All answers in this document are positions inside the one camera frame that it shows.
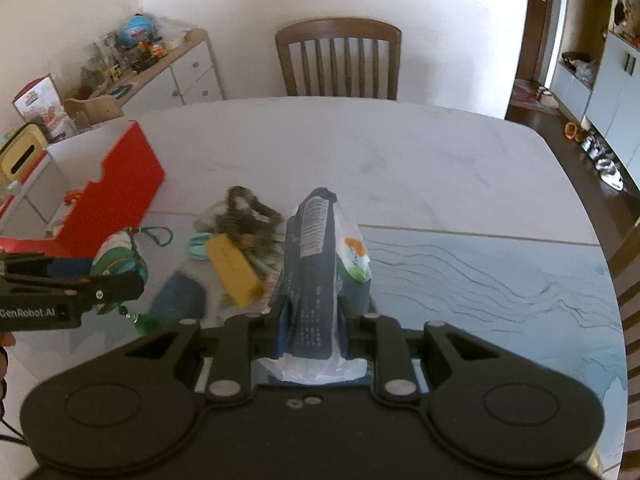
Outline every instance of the slipper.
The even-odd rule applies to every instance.
[[[589,137],[589,131],[588,130],[583,130],[582,128],[580,128],[575,133],[574,140],[575,140],[575,142],[582,143],[584,141],[584,139],[586,139],[587,137]]]
[[[575,123],[567,123],[564,125],[564,136],[567,139],[573,139],[578,132],[578,126]]]

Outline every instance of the rug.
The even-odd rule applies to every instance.
[[[544,112],[545,114],[561,115],[557,108],[552,108],[541,104],[536,98],[538,85],[524,79],[516,79],[511,91],[511,99],[509,104],[529,110]]]

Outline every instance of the human hand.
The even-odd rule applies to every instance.
[[[15,337],[11,332],[0,333],[0,353],[2,354],[2,358],[0,358],[0,381],[4,379],[4,376],[6,375],[6,368],[9,364],[6,350],[3,347],[13,345],[15,345]],[[0,392],[0,399],[4,399],[5,393],[5,391]]]

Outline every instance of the yellow tag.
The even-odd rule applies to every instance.
[[[261,297],[262,284],[258,275],[226,235],[209,240],[204,248],[226,291],[239,308],[247,307]]]

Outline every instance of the white table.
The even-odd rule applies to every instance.
[[[606,410],[597,449],[606,478],[616,477],[626,423],[616,297],[584,208],[534,131],[458,110],[342,98],[192,105],[140,125],[166,171],[143,224],[168,226],[175,240],[160,249],[140,238],[151,276],[134,309],[148,309],[181,268],[208,283],[206,321],[220,322],[215,272],[186,257],[194,215],[237,184],[285,215],[325,186],[362,226],[382,312],[411,328],[443,319],[590,386]],[[41,380],[134,334],[117,316],[108,327],[87,316],[64,337],[68,348],[53,358],[50,340],[20,335],[14,355]]]

